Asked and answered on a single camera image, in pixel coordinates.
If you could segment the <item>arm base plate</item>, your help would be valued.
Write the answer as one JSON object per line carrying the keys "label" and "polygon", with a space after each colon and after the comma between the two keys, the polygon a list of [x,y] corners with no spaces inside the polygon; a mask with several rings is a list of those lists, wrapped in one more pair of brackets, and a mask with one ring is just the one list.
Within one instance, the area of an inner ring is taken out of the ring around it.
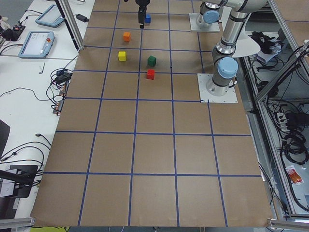
{"label": "arm base plate", "polygon": [[198,73],[197,82],[201,103],[238,103],[233,80],[225,87],[212,81],[212,73]]}
{"label": "arm base plate", "polygon": [[219,33],[220,27],[219,23],[215,22],[208,24],[204,21],[200,13],[190,13],[190,28],[192,32],[210,32],[210,33]]}

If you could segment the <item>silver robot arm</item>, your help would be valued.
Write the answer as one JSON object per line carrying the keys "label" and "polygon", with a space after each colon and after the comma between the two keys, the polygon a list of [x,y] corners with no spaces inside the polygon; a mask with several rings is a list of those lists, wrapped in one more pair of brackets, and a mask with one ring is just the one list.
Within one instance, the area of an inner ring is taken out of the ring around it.
{"label": "silver robot arm", "polygon": [[[146,23],[147,6],[150,4],[149,0],[135,0],[138,5],[138,24],[140,29],[144,28]],[[217,23],[220,19],[219,14],[220,6],[213,3],[203,2],[200,6],[200,12],[196,17],[196,24],[200,27]]]}
{"label": "silver robot arm", "polygon": [[214,96],[223,96],[229,83],[238,71],[238,63],[232,58],[236,43],[245,26],[248,15],[262,8],[265,0],[210,0],[218,6],[231,8],[224,32],[212,51],[214,74],[207,83],[207,91]]}

